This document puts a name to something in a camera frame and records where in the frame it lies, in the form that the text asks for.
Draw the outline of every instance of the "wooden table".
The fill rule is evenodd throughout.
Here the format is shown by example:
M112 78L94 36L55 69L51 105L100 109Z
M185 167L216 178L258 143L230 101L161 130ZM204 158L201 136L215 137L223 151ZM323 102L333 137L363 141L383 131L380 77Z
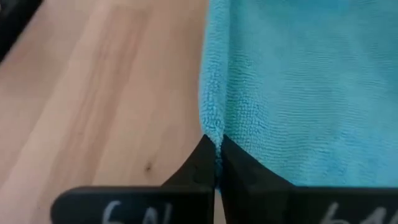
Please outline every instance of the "wooden table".
M79 185L159 185L201 138L205 0L45 0L0 65L0 223Z

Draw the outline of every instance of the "wooden surface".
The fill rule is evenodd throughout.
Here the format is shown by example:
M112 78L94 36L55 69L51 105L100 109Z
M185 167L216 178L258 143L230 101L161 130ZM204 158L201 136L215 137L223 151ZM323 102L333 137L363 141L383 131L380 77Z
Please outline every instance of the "wooden surface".
M159 185L180 167L201 138L206 7L45 0L0 65L0 223L50 223L66 189Z

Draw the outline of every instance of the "wood grain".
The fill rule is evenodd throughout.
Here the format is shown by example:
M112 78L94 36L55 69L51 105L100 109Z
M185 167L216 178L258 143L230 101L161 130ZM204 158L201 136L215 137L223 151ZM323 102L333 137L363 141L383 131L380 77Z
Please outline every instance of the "wood grain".
M159 185L180 167L201 138L206 7L45 0L0 66L0 223L50 223L66 189Z

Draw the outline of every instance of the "blue microfiber towel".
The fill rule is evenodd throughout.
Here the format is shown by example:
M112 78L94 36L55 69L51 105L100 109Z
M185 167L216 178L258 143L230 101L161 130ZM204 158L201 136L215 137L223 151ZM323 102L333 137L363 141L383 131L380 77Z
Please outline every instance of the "blue microfiber towel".
M296 185L398 186L397 0L210 0L202 130Z

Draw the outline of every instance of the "black plastic piece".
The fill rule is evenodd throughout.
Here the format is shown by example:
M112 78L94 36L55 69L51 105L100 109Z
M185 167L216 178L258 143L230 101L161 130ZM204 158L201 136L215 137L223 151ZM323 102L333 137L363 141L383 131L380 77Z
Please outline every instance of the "black plastic piece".
M228 224L398 223L398 189L296 187L227 136L221 157L221 195Z
M204 136L181 168L162 186L72 189L54 202L52 222L213 223L214 161L215 147Z
M42 0L0 0L0 62Z

